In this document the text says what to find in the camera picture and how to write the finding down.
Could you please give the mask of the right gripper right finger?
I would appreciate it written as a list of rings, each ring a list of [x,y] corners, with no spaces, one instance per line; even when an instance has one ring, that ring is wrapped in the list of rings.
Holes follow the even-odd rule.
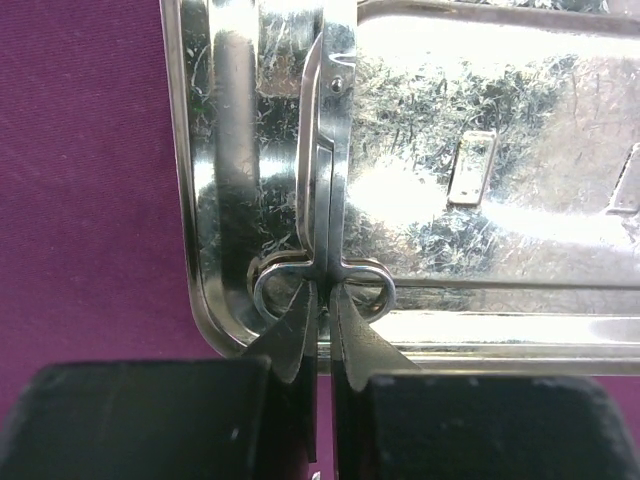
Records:
[[[635,479],[639,455],[591,379],[436,373],[329,301],[339,479]]]

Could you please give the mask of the steel scissors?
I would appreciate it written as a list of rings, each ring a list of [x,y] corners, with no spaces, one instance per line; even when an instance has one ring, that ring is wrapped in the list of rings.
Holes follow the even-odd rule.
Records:
[[[278,317],[269,309],[263,290],[271,278],[282,274],[312,280],[322,292],[343,282],[380,286],[381,292],[369,308],[370,321],[384,316],[395,304],[396,287],[383,264],[343,256],[356,26],[356,4],[324,2],[321,30],[307,55],[301,79],[296,229],[302,247],[268,255],[254,267],[250,281],[254,304],[269,320]]]

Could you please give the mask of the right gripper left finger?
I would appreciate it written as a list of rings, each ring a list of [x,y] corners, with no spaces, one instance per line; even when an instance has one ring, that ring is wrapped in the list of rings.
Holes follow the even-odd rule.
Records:
[[[238,358],[54,364],[1,432],[5,479],[304,479],[316,459],[318,292]]]

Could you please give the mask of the purple surgical cloth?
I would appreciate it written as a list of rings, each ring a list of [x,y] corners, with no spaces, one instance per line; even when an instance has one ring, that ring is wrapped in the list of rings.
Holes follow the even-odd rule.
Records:
[[[161,5],[150,21],[146,1],[1,5],[1,322],[28,351],[48,337],[45,313],[87,347],[135,323],[150,333],[170,297],[150,264],[167,252],[186,266],[177,296],[196,325]],[[329,301],[343,285],[322,297],[305,281],[317,383],[332,380]]]

